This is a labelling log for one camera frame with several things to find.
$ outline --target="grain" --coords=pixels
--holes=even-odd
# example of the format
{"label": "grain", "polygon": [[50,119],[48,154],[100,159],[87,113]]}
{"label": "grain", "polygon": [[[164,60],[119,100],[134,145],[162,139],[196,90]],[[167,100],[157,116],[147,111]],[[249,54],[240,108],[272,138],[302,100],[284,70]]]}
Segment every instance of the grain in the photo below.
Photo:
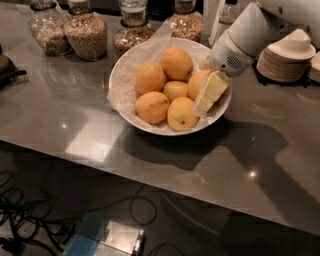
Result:
{"label": "grain", "polygon": [[92,13],[72,16],[64,31],[79,58],[93,61],[106,55],[107,25]]}
{"label": "grain", "polygon": [[194,12],[190,14],[173,14],[165,21],[172,29],[172,36],[200,42],[203,24],[202,15]]}
{"label": "grain", "polygon": [[49,55],[62,55],[72,50],[62,25],[43,27],[33,33],[39,46]]}
{"label": "grain", "polygon": [[154,31],[147,27],[123,28],[113,39],[117,57],[121,57],[134,46],[147,41]]}

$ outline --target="table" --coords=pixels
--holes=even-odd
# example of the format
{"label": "table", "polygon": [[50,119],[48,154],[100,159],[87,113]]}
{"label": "table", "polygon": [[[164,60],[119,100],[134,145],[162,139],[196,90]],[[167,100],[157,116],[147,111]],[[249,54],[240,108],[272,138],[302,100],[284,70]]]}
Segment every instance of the table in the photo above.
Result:
{"label": "table", "polygon": [[0,91],[0,140],[320,235],[320,88],[263,86],[249,68],[223,118],[194,134],[144,133],[106,94],[116,57],[50,57],[27,28],[28,6],[0,4],[0,42],[27,76]]}

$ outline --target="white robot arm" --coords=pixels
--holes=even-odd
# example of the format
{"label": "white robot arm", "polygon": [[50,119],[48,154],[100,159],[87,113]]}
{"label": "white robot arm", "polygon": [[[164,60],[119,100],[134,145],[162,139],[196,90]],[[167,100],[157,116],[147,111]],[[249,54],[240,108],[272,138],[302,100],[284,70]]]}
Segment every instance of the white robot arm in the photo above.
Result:
{"label": "white robot arm", "polygon": [[259,0],[251,2],[215,42],[209,56],[214,70],[240,75],[267,44],[303,25],[315,47],[320,46],[319,0]]}

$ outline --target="glass jar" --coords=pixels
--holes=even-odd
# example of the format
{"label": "glass jar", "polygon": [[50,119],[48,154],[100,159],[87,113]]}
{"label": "glass jar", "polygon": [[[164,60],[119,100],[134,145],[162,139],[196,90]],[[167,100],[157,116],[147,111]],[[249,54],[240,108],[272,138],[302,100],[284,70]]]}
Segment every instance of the glass jar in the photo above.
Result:
{"label": "glass jar", "polygon": [[77,56],[96,61],[107,54],[107,24],[94,15],[86,1],[69,1],[70,22],[64,32]]}
{"label": "glass jar", "polygon": [[202,14],[195,11],[196,0],[175,0],[174,14],[165,20],[172,36],[200,42],[203,32]]}
{"label": "glass jar", "polygon": [[154,30],[148,27],[146,0],[119,0],[122,29],[113,37],[113,45],[118,58],[134,46],[147,41]]}
{"label": "glass jar", "polygon": [[56,5],[50,0],[34,2],[30,5],[34,13],[29,22],[29,29],[44,52],[53,56],[63,55],[72,50],[63,31],[63,26],[69,18],[59,13]]}

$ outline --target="stacked plate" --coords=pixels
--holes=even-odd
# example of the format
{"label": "stacked plate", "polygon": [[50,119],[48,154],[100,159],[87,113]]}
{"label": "stacked plate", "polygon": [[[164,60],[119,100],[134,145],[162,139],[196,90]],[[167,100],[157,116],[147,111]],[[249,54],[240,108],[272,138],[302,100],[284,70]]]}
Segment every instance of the stacked plate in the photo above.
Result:
{"label": "stacked plate", "polygon": [[271,80],[295,82],[303,76],[315,53],[310,37],[303,30],[297,29],[266,47],[259,56],[257,69]]}
{"label": "stacked plate", "polygon": [[320,83],[320,52],[317,52],[311,60],[308,77]]}

